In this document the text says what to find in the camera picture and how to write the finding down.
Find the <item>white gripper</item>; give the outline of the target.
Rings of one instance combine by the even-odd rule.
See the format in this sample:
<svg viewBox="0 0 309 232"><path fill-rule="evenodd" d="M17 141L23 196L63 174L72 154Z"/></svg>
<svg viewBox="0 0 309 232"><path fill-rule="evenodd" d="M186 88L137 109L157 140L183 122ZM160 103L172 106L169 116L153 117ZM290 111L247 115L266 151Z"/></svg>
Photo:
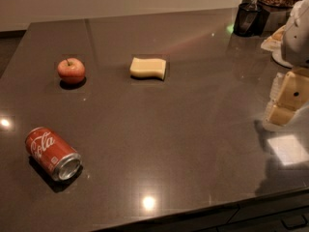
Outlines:
<svg viewBox="0 0 309 232"><path fill-rule="evenodd" d="M281 43L282 57L293 68L273 79L266 121L286 126L309 101L309 0L295 3L286 23Z"/></svg>

